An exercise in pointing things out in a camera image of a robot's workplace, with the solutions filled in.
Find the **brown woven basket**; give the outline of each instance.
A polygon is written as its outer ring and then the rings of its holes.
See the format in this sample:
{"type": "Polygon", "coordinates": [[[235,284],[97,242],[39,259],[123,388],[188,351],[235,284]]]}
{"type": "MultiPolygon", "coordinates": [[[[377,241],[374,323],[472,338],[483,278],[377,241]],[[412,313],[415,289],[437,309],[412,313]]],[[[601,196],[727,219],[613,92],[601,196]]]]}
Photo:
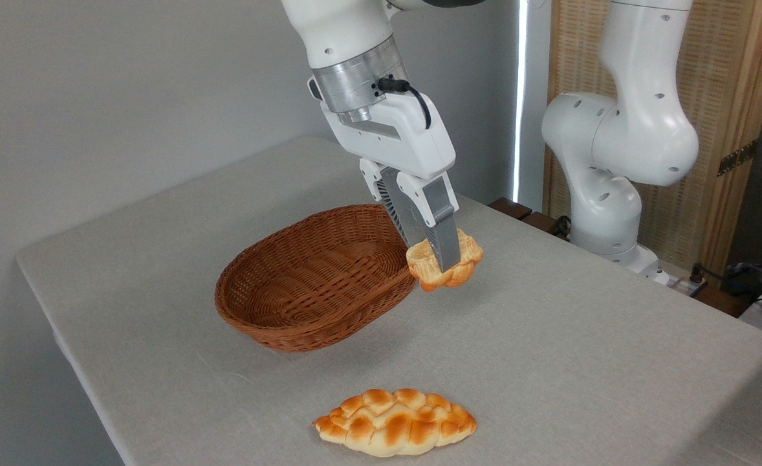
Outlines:
{"type": "Polygon", "coordinates": [[[410,293],[406,253],[383,206],[327,210],[238,254],[217,281],[215,306],[266,347],[324,348],[410,293]]]}

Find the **white robotic arm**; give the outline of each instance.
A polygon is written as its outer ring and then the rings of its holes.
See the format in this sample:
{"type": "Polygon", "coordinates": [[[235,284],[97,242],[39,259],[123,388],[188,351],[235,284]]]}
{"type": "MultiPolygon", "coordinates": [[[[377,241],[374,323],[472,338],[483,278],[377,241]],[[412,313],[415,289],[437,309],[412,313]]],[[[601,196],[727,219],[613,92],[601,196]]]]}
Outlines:
{"type": "Polygon", "coordinates": [[[612,0],[600,61],[618,100],[561,94],[543,119],[571,193],[571,242],[656,280],[657,257],[637,244],[642,203],[631,182],[669,186],[697,158],[676,84],[690,8],[691,0],[612,0]]]}
{"type": "Polygon", "coordinates": [[[455,150],[430,98],[407,82],[389,19],[484,0],[283,0],[307,48],[308,85],[338,142],[362,159],[369,191],[408,245],[428,239],[443,271],[459,262],[446,170],[455,150]]]}

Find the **bread roll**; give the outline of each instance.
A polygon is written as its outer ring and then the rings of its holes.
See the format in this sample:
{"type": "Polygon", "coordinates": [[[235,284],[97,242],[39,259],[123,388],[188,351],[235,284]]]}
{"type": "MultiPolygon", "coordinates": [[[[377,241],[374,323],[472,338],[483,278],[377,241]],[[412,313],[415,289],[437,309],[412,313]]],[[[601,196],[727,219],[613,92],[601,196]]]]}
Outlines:
{"type": "Polygon", "coordinates": [[[426,239],[407,250],[410,275],[419,280],[424,291],[432,291],[440,286],[459,286],[473,276],[476,263],[481,262],[484,251],[476,244],[476,240],[464,235],[462,230],[456,230],[456,233],[459,236],[461,260],[446,272],[441,272],[438,260],[426,239]]]}
{"type": "Polygon", "coordinates": [[[458,442],[473,434],[476,419],[435,393],[372,389],[344,401],[313,425],[327,442],[386,458],[458,442]]]}

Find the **braided bread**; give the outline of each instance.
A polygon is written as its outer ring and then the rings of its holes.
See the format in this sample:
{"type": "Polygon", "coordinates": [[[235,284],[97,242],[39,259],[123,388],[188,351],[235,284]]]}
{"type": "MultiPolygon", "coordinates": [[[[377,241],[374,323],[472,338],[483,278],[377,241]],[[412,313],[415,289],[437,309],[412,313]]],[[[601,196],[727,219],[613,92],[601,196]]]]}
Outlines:
{"type": "Polygon", "coordinates": [[[461,260],[448,271],[441,272],[435,254],[426,239],[407,250],[407,265],[410,275],[419,279],[424,291],[432,291],[440,286],[459,286],[473,275],[476,263],[481,262],[484,251],[472,236],[456,230],[459,237],[461,260]]]}
{"type": "Polygon", "coordinates": [[[385,458],[458,442],[473,434],[476,419],[435,393],[372,389],[344,401],[313,425],[328,442],[385,458]]]}

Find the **gray tablecloth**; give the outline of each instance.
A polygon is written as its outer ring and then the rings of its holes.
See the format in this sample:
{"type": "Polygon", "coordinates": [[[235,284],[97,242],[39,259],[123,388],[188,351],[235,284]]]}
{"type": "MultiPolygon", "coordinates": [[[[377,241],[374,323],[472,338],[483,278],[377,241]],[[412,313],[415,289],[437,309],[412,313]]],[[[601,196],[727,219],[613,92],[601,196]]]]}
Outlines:
{"type": "Polygon", "coordinates": [[[368,201],[354,156],[299,139],[21,252],[127,464],[762,464],[762,331],[465,198],[485,257],[458,289],[300,354],[216,315],[240,250],[368,201]],[[479,428],[388,460],[317,438],[373,387],[441,393],[479,428]]]}

